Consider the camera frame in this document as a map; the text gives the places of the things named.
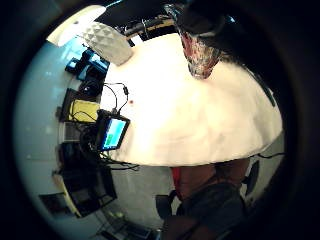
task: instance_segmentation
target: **electronic device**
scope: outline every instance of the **electronic device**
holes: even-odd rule
[[[109,151],[120,148],[129,124],[130,120],[119,114],[98,110],[96,150]]]

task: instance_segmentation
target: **tabletop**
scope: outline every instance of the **tabletop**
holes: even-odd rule
[[[105,79],[124,83],[131,120],[115,160],[150,166],[194,166],[249,157],[265,150],[282,131],[278,106],[249,71],[219,62],[208,79],[194,79],[178,34],[132,48],[124,64],[110,64]],[[121,85],[110,85],[125,102]],[[100,108],[115,98],[104,88]]]

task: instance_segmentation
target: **computer screen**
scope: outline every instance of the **computer screen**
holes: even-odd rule
[[[118,146],[122,133],[125,129],[126,122],[120,119],[111,119],[103,140],[103,150],[114,149]]]
[[[130,120],[119,115],[100,109],[97,119],[96,150],[109,151],[120,148]]]

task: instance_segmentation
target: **floor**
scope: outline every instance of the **floor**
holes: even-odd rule
[[[72,81],[73,78],[64,71],[64,66],[72,57],[79,58],[81,50],[83,50],[79,47],[81,46],[67,45],[56,50],[53,46],[47,45],[44,48],[41,53],[43,58],[29,73],[30,81],[28,84],[22,87],[26,94],[21,95],[21,106],[19,105],[20,108],[17,108],[21,111],[17,112],[18,117],[16,118],[20,120],[15,123],[17,126],[15,140],[19,143],[17,144],[19,146],[17,159],[25,187],[39,212],[57,231],[63,233],[66,239],[89,239],[89,236],[93,236],[100,227],[100,223],[93,214],[84,219],[73,217],[59,221],[51,219],[38,199],[38,194],[57,191],[51,181],[51,171],[56,167],[55,146],[62,141],[62,136],[58,133],[59,126],[57,126],[54,113],[56,107],[62,104],[66,88],[76,89],[79,84],[79,81]],[[39,106],[39,104],[46,107],[30,110],[30,105]],[[33,141],[23,141],[25,137],[33,139]],[[283,135],[280,135],[264,152],[264,155],[282,152],[283,148]],[[251,165],[257,160],[257,157],[252,158]],[[281,157],[260,161],[258,181],[254,191],[245,197],[247,202],[255,201],[261,196],[280,162]],[[111,223],[115,218],[126,219],[147,228],[161,228],[163,221],[156,211],[155,195],[168,194],[173,189],[170,169],[168,167],[141,166],[138,172],[113,171],[112,174],[118,199],[102,209],[106,219],[101,220],[107,220]],[[244,194],[244,192],[245,186],[241,189],[241,193]],[[179,202],[175,201],[174,208],[178,204]]]

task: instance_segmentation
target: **white table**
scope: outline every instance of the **white table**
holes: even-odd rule
[[[273,107],[245,70],[219,62],[206,80],[192,78],[180,37],[168,34],[133,47],[123,65],[110,65],[106,82],[123,82],[131,119],[119,161],[152,166],[192,166],[248,157],[266,149],[282,131]],[[113,85],[121,106],[122,86]],[[111,110],[105,88],[100,107]]]

